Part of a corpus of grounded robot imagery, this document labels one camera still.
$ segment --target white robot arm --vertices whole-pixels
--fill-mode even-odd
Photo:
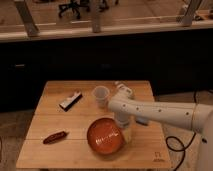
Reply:
[[[115,113],[117,125],[124,128],[130,123],[130,115],[143,117],[202,135],[197,171],[213,170],[213,106],[195,103],[140,102],[133,100],[131,89],[121,84],[108,105]]]

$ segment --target paper cup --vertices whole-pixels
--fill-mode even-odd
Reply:
[[[92,94],[95,97],[98,107],[105,108],[108,104],[109,89],[105,86],[97,86]]]

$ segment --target floor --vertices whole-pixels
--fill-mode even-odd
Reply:
[[[162,95],[155,97],[156,101],[168,102],[193,102],[193,92]],[[213,94],[202,91],[197,93],[199,103],[213,104]],[[33,117],[33,110],[0,113],[0,135],[3,139],[2,162],[0,163],[0,171],[16,171],[15,163],[18,158],[24,137],[26,136],[28,127]],[[174,135],[179,137],[185,144],[192,137],[192,132],[175,128],[169,125],[163,125],[165,137]],[[197,158],[197,150],[200,136],[197,135],[191,147],[187,150],[184,163],[180,167],[180,171],[194,171]],[[170,152],[172,165],[176,166],[181,158],[181,154]],[[17,171],[38,171],[38,170],[22,170]]]
[[[55,0],[49,3],[34,3],[26,1],[31,15],[40,29],[51,28],[79,28],[91,25],[90,13],[81,10],[82,18],[76,19],[71,10],[58,17],[58,5],[68,3],[69,0]],[[104,26],[126,24],[153,24],[175,22],[184,4],[182,0],[108,0],[110,9],[101,12],[101,23]],[[24,30],[21,18],[15,8],[13,0],[0,1],[0,33]]]

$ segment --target tabletop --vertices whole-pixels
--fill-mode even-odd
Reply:
[[[121,81],[134,91],[135,99],[154,101],[148,81]],[[161,124],[149,122],[148,126],[131,123],[132,140],[115,154],[101,156],[87,143],[87,130],[98,118],[113,118],[107,108],[98,108],[92,90],[103,85],[116,93],[114,81],[49,81],[40,98],[28,134],[22,146],[17,168],[77,168],[77,169],[148,169],[170,168],[171,162]],[[67,112],[59,103],[74,91],[83,98]],[[44,145],[49,135],[69,132],[65,140]]]

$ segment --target orange bowl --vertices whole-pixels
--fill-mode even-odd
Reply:
[[[112,154],[124,145],[124,137],[120,128],[111,118],[94,121],[87,131],[90,147],[99,154]]]

